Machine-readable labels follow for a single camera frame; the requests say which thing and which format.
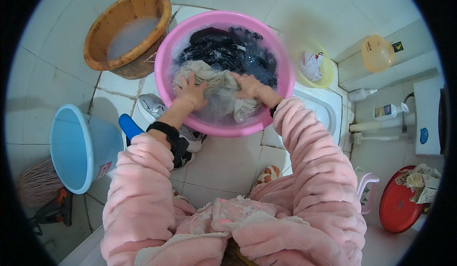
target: label on basin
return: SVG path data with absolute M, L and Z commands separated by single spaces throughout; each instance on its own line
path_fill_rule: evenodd
M 106 174 L 110 170 L 111 164 L 112 164 L 112 161 L 109 161 L 108 163 L 101 165 L 98 168 L 98 175 L 95 179 L 98 179 L 101 176 L 103 176 L 104 174 Z

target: white cloth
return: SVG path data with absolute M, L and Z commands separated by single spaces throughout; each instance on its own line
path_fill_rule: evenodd
M 310 81 L 318 81 L 322 78 L 320 64 L 322 63 L 323 53 L 315 55 L 305 51 L 297 63 L 298 70 Z
M 230 75 L 229 70 L 223 70 L 215 73 L 213 69 L 204 61 L 189 61 L 174 75 L 172 85 L 182 87 L 180 80 L 183 75 L 189 80 L 191 72 L 195 74 L 195 84 L 200 85 L 207 81 L 208 87 L 205 89 L 204 96 L 209 98 L 213 95 L 219 97 L 218 116 L 224 116 L 233 112 L 233 118 L 237 123 L 246 121 L 246 119 L 259 107 L 259 103 L 254 98 L 237 99 L 235 94 L 239 91 L 236 80 Z

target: white plastic bottle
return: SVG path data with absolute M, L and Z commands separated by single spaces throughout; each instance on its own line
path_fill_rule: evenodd
M 409 112 L 409 108 L 405 103 L 401 103 L 399 106 L 387 104 L 373 109 L 373 118 L 378 121 L 392 119 L 396 118 L 397 114 L 402 112 Z
M 355 102 L 359 100 L 364 100 L 367 96 L 372 95 L 378 90 L 356 90 L 347 94 L 347 99 L 350 102 Z

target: blue sticker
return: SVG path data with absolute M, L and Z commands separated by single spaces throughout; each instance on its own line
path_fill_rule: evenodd
M 428 140 L 428 130 L 427 128 L 422 128 L 420 130 L 420 143 L 425 144 Z

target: person's left hand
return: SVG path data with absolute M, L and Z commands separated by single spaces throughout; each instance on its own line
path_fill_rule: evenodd
M 177 85 L 175 86 L 176 99 L 192 104 L 193 110 L 199 110 L 208 104 L 203 98 L 203 91 L 208 86 L 208 82 L 205 81 L 201 85 L 195 85 L 195 74 L 191 72 L 189 75 L 189 84 L 183 75 L 181 75 L 181 83 L 182 88 Z

